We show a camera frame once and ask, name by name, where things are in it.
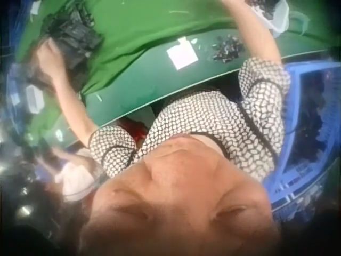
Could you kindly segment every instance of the sleeve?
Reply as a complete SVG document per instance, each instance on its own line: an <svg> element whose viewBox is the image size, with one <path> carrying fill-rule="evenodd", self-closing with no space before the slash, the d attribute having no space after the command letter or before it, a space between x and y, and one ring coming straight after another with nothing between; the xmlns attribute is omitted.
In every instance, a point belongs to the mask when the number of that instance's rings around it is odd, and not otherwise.
<svg viewBox="0 0 341 256"><path fill-rule="evenodd" d="M119 126L105 126L95 131L88 147L94 160L111 178L127 168L136 153L134 139Z"/></svg>
<svg viewBox="0 0 341 256"><path fill-rule="evenodd" d="M290 75L282 65L251 58L239 71L243 101L239 104L250 128L269 153L280 153L284 138L282 104L290 87Z"/></svg>

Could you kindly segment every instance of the eye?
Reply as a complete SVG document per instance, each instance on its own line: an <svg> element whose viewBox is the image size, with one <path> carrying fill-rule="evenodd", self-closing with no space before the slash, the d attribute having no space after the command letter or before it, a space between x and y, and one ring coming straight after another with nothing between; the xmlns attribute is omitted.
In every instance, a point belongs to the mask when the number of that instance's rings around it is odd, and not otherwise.
<svg viewBox="0 0 341 256"><path fill-rule="evenodd" d="M144 221L150 221L152 219L152 215L149 212L149 209L142 205L125 205L114 207L113 210L118 214L125 214L128 217L138 218Z"/></svg>
<svg viewBox="0 0 341 256"><path fill-rule="evenodd" d="M231 206L231 207L228 207L226 209L219 211L216 214L215 219L221 219L221 218L226 218L226 217L230 217L230 218L235 217L236 215L245 211L246 209L248 209L248 207L245 205Z"/></svg>

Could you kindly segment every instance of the blue plastic crate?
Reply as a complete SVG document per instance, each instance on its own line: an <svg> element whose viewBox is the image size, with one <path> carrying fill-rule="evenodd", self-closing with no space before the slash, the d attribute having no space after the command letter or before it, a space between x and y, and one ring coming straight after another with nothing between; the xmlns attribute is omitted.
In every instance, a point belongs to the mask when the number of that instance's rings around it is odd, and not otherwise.
<svg viewBox="0 0 341 256"><path fill-rule="evenodd" d="M299 106L294 102L293 107L288 107L286 111L286 136L280 155L280 164L274 173L268 178L266 183L273 209L276 216L281 219L288 219L299 210L297 200L298 194L307 190L309 186L321 179L325 175L324 167L334 147L339 146L340 133L340 88L341 88L341 69L340 63L329 61L301 62L288 65L287 70L291 74L291 88L288 95L288 102L292 102L297 97L290 95L294 90L292 87L301 86L301 75L313 71L323 72L324 93L326 105L320 111L323 121L320 134L317 140L326 144L326 149L318 156L314 163L302 160L296 166L287 166L291 148L295 139L295 127Z"/></svg>

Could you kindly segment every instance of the woman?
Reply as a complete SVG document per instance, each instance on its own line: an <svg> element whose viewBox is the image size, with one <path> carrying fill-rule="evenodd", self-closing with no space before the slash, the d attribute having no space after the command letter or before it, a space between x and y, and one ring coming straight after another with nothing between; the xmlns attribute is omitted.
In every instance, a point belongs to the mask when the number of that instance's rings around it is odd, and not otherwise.
<svg viewBox="0 0 341 256"><path fill-rule="evenodd" d="M38 50L71 129L112 178L96 192L81 233L89 255L254 255L278 240L261 181L282 147L289 75L250 7L221 2L253 56L239 73L243 100L206 88L183 93L139 150L122 128L90 120L51 39Z"/></svg>

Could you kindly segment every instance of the black and white patterned shirt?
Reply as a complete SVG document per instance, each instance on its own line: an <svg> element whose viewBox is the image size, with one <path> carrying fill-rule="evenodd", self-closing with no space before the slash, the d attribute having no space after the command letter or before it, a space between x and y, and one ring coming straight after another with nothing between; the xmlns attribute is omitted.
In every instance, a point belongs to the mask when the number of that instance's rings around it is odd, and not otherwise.
<svg viewBox="0 0 341 256"><path fill-rule="evenodd" d="M180 94L159 114L139 150L121 127L98 129L89 140L91 154L113 178L173 135L203 134L239 169L262 181L274 170L283 144L282 101L290 76L279 64L252 58L240 69L239 83L238 103L215 89Z"/></svg>

